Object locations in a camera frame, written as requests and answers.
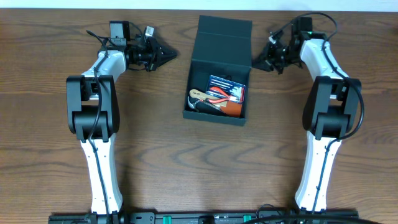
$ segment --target white wall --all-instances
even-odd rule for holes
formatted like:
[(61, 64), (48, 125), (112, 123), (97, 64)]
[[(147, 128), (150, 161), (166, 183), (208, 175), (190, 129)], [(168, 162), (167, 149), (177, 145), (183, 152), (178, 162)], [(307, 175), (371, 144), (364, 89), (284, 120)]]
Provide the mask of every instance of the white wall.
[(0, 7), (397, 12), (398, 0), (0, 0)]

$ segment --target pliers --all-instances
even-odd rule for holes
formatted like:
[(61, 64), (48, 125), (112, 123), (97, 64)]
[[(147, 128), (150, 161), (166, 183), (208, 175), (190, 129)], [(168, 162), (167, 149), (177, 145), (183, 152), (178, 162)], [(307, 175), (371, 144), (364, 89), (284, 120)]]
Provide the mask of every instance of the pliers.
[(226, 94), (226, 92), (224, 92), (224, 90), (222, 90), (222, 89), (220, 89), (220, 88), (218, 88), (216, 86), (211, 87), (210, 90), (217, 91), (221, 95), (226, 96), (226, 98), (222, 98), (222, 99), (218, 99), (218, 100), (208, 99), (208, 101), (210, 103), (221, 103), (221, 102), (224, 102), (224, 101), (238, 101), (236, 96), (228, 95), (228, 94)]

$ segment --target open box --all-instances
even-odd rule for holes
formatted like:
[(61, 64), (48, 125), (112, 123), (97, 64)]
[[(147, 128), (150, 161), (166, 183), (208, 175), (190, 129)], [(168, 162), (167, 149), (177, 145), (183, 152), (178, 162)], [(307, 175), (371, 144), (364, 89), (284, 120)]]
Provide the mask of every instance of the open box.
[[(251, 69), (251, 21), (200, 16), (193, 48), (183, 117), (200, 121), (244, 125)], [(187, 103), (191, 89), (206, 92), (210, 75), (246, 86), (239, 118), (192, 110)]]

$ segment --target wooden table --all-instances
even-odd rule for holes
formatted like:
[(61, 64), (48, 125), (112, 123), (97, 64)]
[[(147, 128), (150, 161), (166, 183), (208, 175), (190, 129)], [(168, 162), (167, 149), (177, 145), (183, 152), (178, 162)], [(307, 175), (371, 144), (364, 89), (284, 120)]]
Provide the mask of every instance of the wooden table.
[[(302, 111), (307, 69), (283, 75), (253, 69), (245, 127), (182, 118), (200, 14), (253, 21), (252, 53), (300, 12), (0, 10), (0, 222), (46, 223), (52, 212), (91, 207), (83, 151), (68, 129), (65, 80), (96, 60), (109, 20), (152, 26), (178, 50), (156, 72), (125, 72), (116, 89), (121, 128), (116, 166), (127, 209), (255, 210), (287, 206), (303, 171)], [(398, 221), (398, 14), (330, 13), (331, 41), (343, 70), (363, 85), (365, 121), (344, 141), (328, 188), (328, 208)], [(324, 18), (316, 30), (333, 26)]]

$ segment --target toolbox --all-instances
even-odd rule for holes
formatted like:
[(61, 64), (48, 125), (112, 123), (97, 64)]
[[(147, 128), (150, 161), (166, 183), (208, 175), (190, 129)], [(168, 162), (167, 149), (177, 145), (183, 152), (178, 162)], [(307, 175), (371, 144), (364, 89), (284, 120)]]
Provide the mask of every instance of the toolbox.
[[(238, 126), (245, 124), (251, 70), (251, 29), (251, 21), (200, 16), (185, 95), (184, 118)], [(189, 92), (196, 89), (205, 93), (211, 76), (246, 86), (240, 116), (208, 114), (189, 107)]]

